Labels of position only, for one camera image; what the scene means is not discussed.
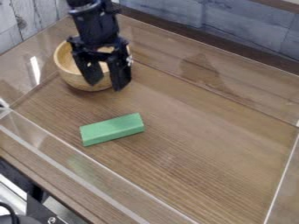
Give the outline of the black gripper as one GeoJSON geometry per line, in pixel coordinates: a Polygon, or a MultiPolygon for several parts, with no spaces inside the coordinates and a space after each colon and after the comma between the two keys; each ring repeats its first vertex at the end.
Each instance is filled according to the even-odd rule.
{"type": "Polygon", "coordinates": [[[94,86],[104,78],[98,62],[105,61],[112,88],[120,91],[132,80],[128,42],[118,36],[120,9],[112,2],[67,2],[67,6],[78,32],[67,42],[82,78],[94,86]]]}

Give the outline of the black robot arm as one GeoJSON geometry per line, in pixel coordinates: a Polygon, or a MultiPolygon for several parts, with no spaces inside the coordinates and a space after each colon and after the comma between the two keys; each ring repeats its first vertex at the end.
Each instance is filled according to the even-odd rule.
{"type": "Polygon", "coordinates": [[[70,54],[85,82],[94,86],[104,78],[100,62],[106,63],[112,88],[120,91],[130,82],[132,56],[128,42],[118,35],[110,0],[66,0],[77,36],[69,36],[70,54]]]}

